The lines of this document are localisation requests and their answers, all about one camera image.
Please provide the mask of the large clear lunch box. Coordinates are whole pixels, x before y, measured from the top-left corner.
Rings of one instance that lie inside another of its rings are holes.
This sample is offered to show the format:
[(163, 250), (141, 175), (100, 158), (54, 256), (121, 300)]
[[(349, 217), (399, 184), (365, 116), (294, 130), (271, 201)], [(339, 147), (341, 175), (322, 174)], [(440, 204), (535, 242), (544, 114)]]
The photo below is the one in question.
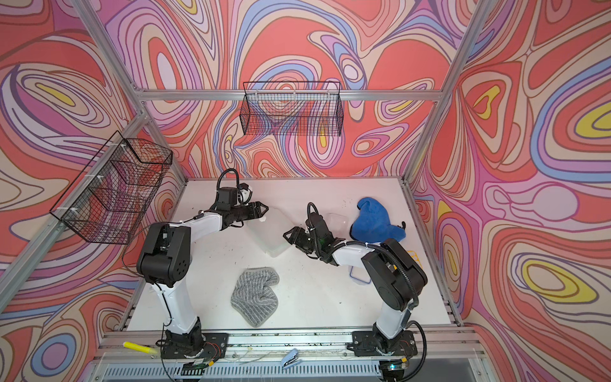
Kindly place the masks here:
[(247, 221), (245, 228), (259, 248), (272, 258), (283, 254), (291, 245), (284, 238), (295, 224), (282, 210), (270, 208), (263, 217)]

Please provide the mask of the small clear box base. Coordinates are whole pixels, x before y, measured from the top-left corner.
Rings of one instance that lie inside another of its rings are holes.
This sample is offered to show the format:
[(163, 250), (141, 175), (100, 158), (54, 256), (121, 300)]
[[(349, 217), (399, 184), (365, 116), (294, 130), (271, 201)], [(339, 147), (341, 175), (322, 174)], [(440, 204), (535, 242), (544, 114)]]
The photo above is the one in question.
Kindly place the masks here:
[(348, 237), (351, 227), (349, 219), (338, 213), (326, 213), (324, 215), (327, 227), (335, 237)]

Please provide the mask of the blue microfiber cloth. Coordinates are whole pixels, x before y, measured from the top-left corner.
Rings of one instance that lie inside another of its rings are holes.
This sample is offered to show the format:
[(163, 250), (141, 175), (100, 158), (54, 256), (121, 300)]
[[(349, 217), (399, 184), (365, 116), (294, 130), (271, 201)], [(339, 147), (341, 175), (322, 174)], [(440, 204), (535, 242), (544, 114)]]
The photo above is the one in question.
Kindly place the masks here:
[(357, 203), (359, 216), (353, 222), (349, 235), (353, 240), (382, 243), (387, 239), (401, 242), (406, 238), (406, 224), (391, 223), (388, 210), (378, 200), (364, 197)]

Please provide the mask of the small blue-rimmed lunch box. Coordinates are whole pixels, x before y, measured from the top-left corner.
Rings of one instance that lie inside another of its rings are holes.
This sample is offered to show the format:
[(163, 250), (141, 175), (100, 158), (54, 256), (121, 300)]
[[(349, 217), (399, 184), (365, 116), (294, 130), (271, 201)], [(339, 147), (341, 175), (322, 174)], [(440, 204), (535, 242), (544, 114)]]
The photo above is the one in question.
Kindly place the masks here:
[(361, 267), (350, 267), (348, 276), (354, 283), (359, 285), (369, 285), (372, 283), (371, 276)]

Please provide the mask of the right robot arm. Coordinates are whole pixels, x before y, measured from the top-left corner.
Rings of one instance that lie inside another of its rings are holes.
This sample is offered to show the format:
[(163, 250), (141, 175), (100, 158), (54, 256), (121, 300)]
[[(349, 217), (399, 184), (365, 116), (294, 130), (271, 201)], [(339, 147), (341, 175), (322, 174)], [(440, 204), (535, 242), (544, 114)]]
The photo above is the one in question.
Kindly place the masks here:
[(318, 213), (310, 215), (305, 228), (295, 226), (283, 238), (311, 259), (366, 270), (383, 301), (374, 332), (394, 340), (407, 329), (428, 278), (399, 241), (391, 238), (372, 244), (336, 237)]

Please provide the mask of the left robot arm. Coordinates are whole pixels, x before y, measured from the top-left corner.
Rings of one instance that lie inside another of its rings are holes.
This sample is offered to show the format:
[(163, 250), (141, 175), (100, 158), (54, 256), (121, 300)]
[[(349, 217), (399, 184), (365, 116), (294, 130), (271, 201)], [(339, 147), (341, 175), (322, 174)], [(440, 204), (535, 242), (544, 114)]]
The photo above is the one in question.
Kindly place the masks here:
[(251, 200), (248, 185), (218, 187), (210, 208), (179, 223), (155, 223), (148, 229), (136, 271), (152, 286), (165, 310), (164, 330), (171, 335), (200, 332), (200, 319), (184, 279), (192, 263), (191, 244), (246, 221), (264, 217), (269, 207)]

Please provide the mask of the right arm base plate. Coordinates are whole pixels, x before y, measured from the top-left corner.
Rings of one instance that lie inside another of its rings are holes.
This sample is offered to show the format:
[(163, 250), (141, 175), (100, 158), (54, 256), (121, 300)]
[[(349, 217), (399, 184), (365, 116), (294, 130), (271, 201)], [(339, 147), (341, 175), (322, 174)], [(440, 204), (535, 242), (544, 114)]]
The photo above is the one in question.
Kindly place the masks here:
[(346, 344), (346, 348), (357, 357), (380, 356), (409, 359), (418, 354), (414, 334), (410, 330), (403, 330), (391, 339), (375, 331), (354, 331), (352, 340)]

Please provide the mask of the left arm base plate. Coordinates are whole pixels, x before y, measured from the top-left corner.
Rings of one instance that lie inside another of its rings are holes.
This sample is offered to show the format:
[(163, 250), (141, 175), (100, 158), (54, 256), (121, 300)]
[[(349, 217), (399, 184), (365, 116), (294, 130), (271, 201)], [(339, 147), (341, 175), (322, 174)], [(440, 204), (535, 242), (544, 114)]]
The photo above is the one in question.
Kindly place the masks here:
[(217, 360), (224, 358), (227, 350), (229, 335), (227, 333), (203, 333), (200, 338), (178, 336), (170, 332), (169, 339), (165, 337), (158, 340), (162, 358), (164, 360)]

